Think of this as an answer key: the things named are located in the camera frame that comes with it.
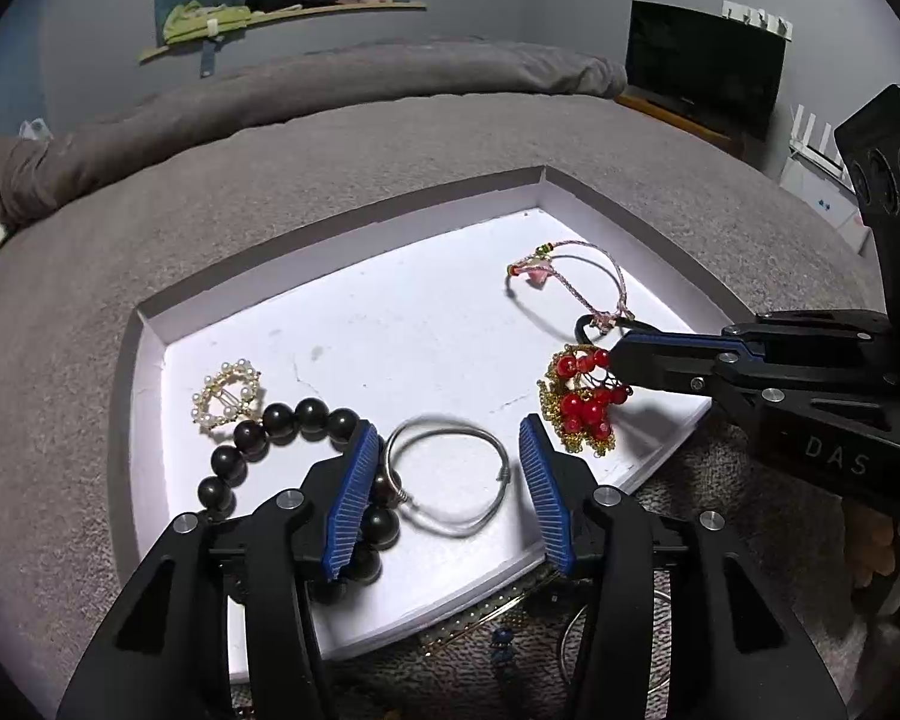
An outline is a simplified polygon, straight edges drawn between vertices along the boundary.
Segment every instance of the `jewelry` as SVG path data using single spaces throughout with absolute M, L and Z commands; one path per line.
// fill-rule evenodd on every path
M 610 260 L 617 271 L 617 286 L 620 290 L 615 311 L 598 311 L 557 272 L 551 255 L 555 248 L 564 245 L 592 248 Z M 538 286 L 544 285 L 550 276 L 554 276 L 590 312 L 578 320 L 575 328 L 575 336 L 580 343 L 567 344 L 564 351 L 554 354 L 547 367 L 548 381 L 538 381 L 536 385 L 540 390 L 543 418 L 554 426 L 566 450 L 577 454 L 583 451 L 583 444 L 586 442 L 597 457 L 604 456 L 616 446 L 608 407 L 622 405 L 634 394 L 634 390 L 621 384 L 610 373 L 610 353 L 593 346 L 584 329 L 587 326 L 596 327 L 605 336 L 618 324 L 630 327 L 642 324 L 636 322 L 634 312 L 626 307 L 624 272 L 610 252 L 597 245 L 586 241 L 557 241 L 555 244 L 540 245 L 529 257 L 510 265 L 506 273 L 508 276 L 527 274 L 530 282 Z M 594 373 L 596 370 L 605 373 L 601 376 Z
M 566 277 L 560 274 L 556 268 L 554 268 L 553 257 L 551 256 L 554 249 L 557 247 L 566 247 L 567 245 L 576 245 L 577 247 L 587 247 L 592 248 L 593 250 L 597 250 L 600 254 L 607 257 L 610 260 L 610 264 L 612 264 L 613 269 L 617 271 L 617 286 L 620 290 L 619 298 L 617 298 L 617 308 L 615 311 L 607 312 L 607 311 L 598 311 L 594 308 L 586 298 L 583 297 L 574 286 L 567 281 Z M 606 335 L 610 333 L 621 319 L 634 319 L 634 313 L 626 307 L 626 281 L 624 280 L 624 271 L 620 269 L 620 266 L 617 265 L 617 261 L 613 259 L 613 256 L 610 252 L 602 250 L 597 245 L 591 244 L 588 241 L 557 241 L 555 244 L 543 244 L 536 248 L 536 250 L 528 257 L 524 257 L 522 260 L 517 260 L 514 264 L 509 265 L 506 268 L 507 276 L 519 276 L 520 274 L 527 274 L 530 277 L 530 283 L 536 285 L 538 287 L 542 287 L 546 284 L 547 279 L 550 276 L 553 276 L 557 281 L 559 281 L 564 287 L 567 288 L 570 295 L 573 295 L 580 303 L 583 303 L 586 306 L 586 309 L 590 312 L 591 321 L 590 324 L 592 327 L 596 327 L 600 330 L 601 335 Z
M 609 364 L 606 349 L 568 343 L 550 360 L 547 381 L 536 383 L 540 412 L 554 426 L 568 452 L 583 451 L 586 442 L 597 457 L 602 457 L 616 446 L 607 410 L 625 403 L 634 390 L 607 370 Z
M 242 384 L 239 397 L 226 389 L 226 385 L 237 382 Z M 220 373 L 216 376 L 203 377 L 203 389 L 194 392 L 193 395 L 194 408 L 190 411 L 190 417 L 194 420 L 194 424 L 204 430 L 235 422 L 241 416 L 255 419 L 258 415 L 250 404 L 259 396 L 260 371 L 250 365 L 250 360 L 237 360 L 232 365 L 230 362 L 224 362 L 220 366 Z M 222 415 L 210 412 L 211 400 L 223 405 Z
M 489 443 L 500 456 L 500 472 L 497 474 L 497 482 L 500 487 L 497 490 L 496 497 L 487 507 L 485 512 L 478 514 L 477 517 L 468 517 L 461 520 L 448 519 L 444 514 L 434 512 L 420 504 L 410 495 L 400 481 L 394 471 L 394 447 L 397 439 L 408 429 L 413 427 L 422 427 L 433 425 L 429 430 L 421 431 L 415 436 L 415 440 L 424 439 L 429 436 L 472 436 L 476 439 L 484 440 Z M 401 423 L 391 436 L 386 440 L 383 454 L 383 471 L 386 476 L 386 483 L 394 494 L 396 503 L 406 504 L 407 508 L 416 515 L 413 519 L 425 530 L 436 533 L 438 536 L 448 536 L 449 538 L 467 538 L 473 536 L 474 533 L 480 531 L 482 527 L 490 522 L 490 519 L 496 514 L 500 504 L 503 503 L 506 494 L 506 486 L 511 480 L 511 468 L 509 467 L 509 457 L 506 454 L 506 447 L 500 442 L 498 437 L 482 429 L 479 425 L 468 422 L 464 419 L 453 418 L 453 416 L 443 415 L 421 415 Z
M 254 370 L 248 360 L 237 360 L 233 365 L 224 362 L 220 373 L 206 376 L 203 381 L 203 389 L 193 396 L 196 406 L 191 412 L 200 429 L 209 431 L 241 416 L 246 418 L 234 427 L 232 445 L 225 443 L 211 453 L 210 467 L 214 475 L 197 485 L 197 498 L 207 515 L 218 521 L 227 519 L 233 512 L 236 503 L 233 488 L 245 479 L 247 461 L 261 460 L 270 442 L 283 445 L 291 442 L 297 433 L 308 437 L 326 434 L 333 445 L 343 447 L 360 421 L 354 410 L 331 411 L 314 397 L 301 400 L 295 409 L 285 403 L 271 403 L 259 413 L 251 404 L 260 394 L 260 371 Z M 242 385 L 239 397 L 226 389 L 227 385 L 238 383 Z M 223 415 L 210 413 L 211 400 L 223 403 Z M 393 546 L 400 533 L 400 520 L 392 511 L 395 505 L 394 490 L 384 469 L 378 467 L 360 523 L 361 538 L 353 548 L 350 562 L 341 569 L 343 579 L 370 584 L 380 576 L 382 563 L 378 552 Z M 340 600 L 344 591 L 343 580 L 312 583 L 311 587 L 314 600 L 324 604 Z

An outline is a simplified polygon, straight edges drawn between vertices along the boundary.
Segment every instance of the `pearl hair clip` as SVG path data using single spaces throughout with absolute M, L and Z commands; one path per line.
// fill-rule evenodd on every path
M 237 395 L 226 389 L 228 385 L 237 384 L 242 385 Z M 260 371 L 254 370 L 250 360 L 224 362 L 216 376 L 203 377 L 203 389 L 193 395 L 194 408 L 190 417 L 204 430 L 213 430 L 241 418 L 259 419 L 259 405 L 257 408 L 252 406 L 259 397 Z M 221 415 L 211 413 L 212 401 L 223 406 Z

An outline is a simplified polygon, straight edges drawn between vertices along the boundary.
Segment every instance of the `white tray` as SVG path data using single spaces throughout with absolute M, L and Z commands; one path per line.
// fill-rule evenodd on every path
M 115 430 L 127 428 L 118 445 L 127 456 L 111 469 L 112 488 L 125 493 L 119 480 L 128 460 L 139 554 L 173 515 L 200 508 L 197 483 L 210 474 L 215 444 L 191 421 L 191 394 L 221 362 L 247 358 L 263 372 L 265 402 L 293 407 L 315 395 L 332 409 L 356 410 L 385 437 L 409 416 L 450 413 L 494 432 L 514 463 L 503 506 L 477 536 L 442 538 L 401 517 L 381 578 L 351 587 L 336 607 L 314 608 L 324 658 L 355 656 L 422 630 L 537 565 L 542 547 L 518 473 L 517 429 L 538 410 L 536 382 L 554 352 L 574 342 L 586 310 L 554 280 L 538 290 L 514 279 L 508 293 L 506 265 L 543 242 L 585 238 L 618 257 L 629 306 L 660 329 L 718 331 L 743 307 L 662 237 L 641 236 L 653 238 L 650 247 L 626 232 L 620 220 L 638 232 L 649 228 L 619 206 L 567 176 L 562 186 L 554 172 L 540 180 L 535 170 L 386 200 L 362 209 L 362 218 L 354 212 L 336 226 L 313 225 L 142 305 L 125 339 L 132 365 L 122 362 L 131 375 L 118 375 L 118 386 L 132 379 L 128 424 L 118 392 L 114 398 Z M 484 191 L 493 186 L 503 188 Z M 559 258 L 559 269 L 596 305 L 612 308 L 610 264 L 592 250 L 557 254 L 564 252 L 571 256 Z M 696 283 L 680 272 L 687 269 Z M 703 397 L 638 389 L 613 412 L 616 450 L 603 458 L 584 453 L 598 482 L 635 490 L 708 405 Z M 272 446 L 236 488 L 234 515 L 296 487 L 310 464 L 332 453 L 327 442 L 301 437 Z M 473 439 L 421 442 L 398 468 L 419 500 L 455 514 L 480 511 L 496 490 L 496 456 Z M 230 673 L 240 680 L 247 676 L 242 608 L 228 604 Z

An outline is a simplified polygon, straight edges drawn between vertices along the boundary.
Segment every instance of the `pink charm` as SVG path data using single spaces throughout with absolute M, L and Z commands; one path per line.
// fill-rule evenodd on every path
M 533 284 L 535 287 L 542 287 L 547 283 L 550 272 L 545 271 L 543 268 L 538 268 L 533 271 L 527 271 L 527 276 L 530 279 L 530 284 Z

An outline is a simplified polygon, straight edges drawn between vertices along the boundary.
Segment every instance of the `silver bangle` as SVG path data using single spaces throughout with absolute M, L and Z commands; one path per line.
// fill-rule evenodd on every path
M 409 428 L 427 425 L 433 425 L 434 427 L 416 434 L 416 436 L 413 437 L 414 440 L 421 440 L 429 436 L 472 436 L 489 443 L 496 450 L 497 454 L 500 455 L 500 473 L 497 474 L 497 482 L 499 482 L 500 488 L 497 490 L 496 497 L 487 507 L 485 512 L 477 515 L 477 517 L 468 517 L 463 520 L 448 520 L 441 515 L 434 514 L 423 505 L 420 505 L 418 501 L 413 498 L 413 495 L 410 495 L 407 490 L 404 490 L 402 485 L 399 485 L 394 479 L 394 470 L 392 469 L 394 460 L 392 458 L 394 457 L 396 440 Z M 394 490 L 397 500 L 401 504 L 406 504 L 408 509 L 415 515 L 413 521 L 431 533 L 436 533 L 439 536 L 448 536 L 449 538 L 467 538 L 468 536 L 473 536 L 474 533 L 477 533 L 482 527 L 487 525 L 487 522 L 490 522 L 490 519 L 496 514 L 497 509 L 500 508 L 500 504 L 503 503 L 504 496 L 506 495 L 506 487 L 509 485 L 509 480 L 511 480 L 511 467 L 509 466 L 509 457 L 506 454 L 506 447 L 504 447 L 498 437 L 491 432 L 482 429 L 479 425 L 468 422 L 465 419 L 458 419 L 454 416 L 445 415 L 415 416 L 398 425 L 396 430 L 394 430 L 386 440 L 383 466 L 384 474 L 386 474 L 386 481 Z

